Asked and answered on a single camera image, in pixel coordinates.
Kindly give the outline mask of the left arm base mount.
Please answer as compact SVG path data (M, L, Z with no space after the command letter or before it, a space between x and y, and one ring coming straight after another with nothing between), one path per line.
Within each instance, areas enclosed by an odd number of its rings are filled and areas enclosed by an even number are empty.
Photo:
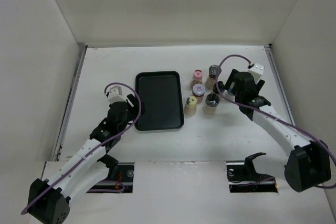
M94 185L88 193L132 193L135 163L119 163L110 168L107 178Z

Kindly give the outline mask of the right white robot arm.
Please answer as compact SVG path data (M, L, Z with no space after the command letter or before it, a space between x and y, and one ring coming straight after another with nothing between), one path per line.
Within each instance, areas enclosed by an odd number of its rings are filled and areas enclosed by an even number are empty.
M321 187L331 179L330 163L335 161L327 145L282 119L271 103L259 95L264 80L256 81L252 72L232 70L225 89L234 97L242 114L264 129L282 148L288 159L281 173L296 192Z

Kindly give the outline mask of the black grinder top bottle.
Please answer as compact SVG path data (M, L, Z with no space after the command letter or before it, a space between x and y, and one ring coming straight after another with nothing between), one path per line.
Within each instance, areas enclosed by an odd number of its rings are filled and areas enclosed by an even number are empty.
M219 102L220 99L217 94L215 93L208 94L203 105L204 113L207 115L214 115L219 105Z

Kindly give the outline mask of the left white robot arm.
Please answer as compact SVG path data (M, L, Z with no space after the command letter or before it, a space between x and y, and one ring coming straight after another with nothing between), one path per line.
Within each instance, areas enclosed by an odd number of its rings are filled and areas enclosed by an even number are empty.
M136 93L127 99L114 95L111 101L107 117L81 149L51 177L32 182L22 214L30 214L41 223L63 223L79 194L85 194L102 180L116 179L118 161L108 152L139 119L142 104Z

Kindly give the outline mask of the yellow cap spice bottle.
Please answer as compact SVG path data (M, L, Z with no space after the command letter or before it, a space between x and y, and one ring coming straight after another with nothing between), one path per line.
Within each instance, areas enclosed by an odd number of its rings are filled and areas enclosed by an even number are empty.
M194 96L189 96L186 99L186 104L184 106L184 113L188 116L193 116L197 110L197 99Z

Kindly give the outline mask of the blue label silver cap bottle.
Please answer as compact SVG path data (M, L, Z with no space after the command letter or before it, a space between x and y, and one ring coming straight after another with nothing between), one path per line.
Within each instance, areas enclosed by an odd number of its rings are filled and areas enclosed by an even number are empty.
M230 86L227 92L228 92L230 95L233 95L233 89L234 89L234 86Z

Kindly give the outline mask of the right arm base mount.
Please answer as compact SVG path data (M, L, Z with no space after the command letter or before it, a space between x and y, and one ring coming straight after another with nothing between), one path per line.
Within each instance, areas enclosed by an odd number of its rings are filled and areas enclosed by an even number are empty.
M227 179L230 193L277 193L276 179L256 171L253 161L266 155L259 152L247 156L243 161L227 161Z

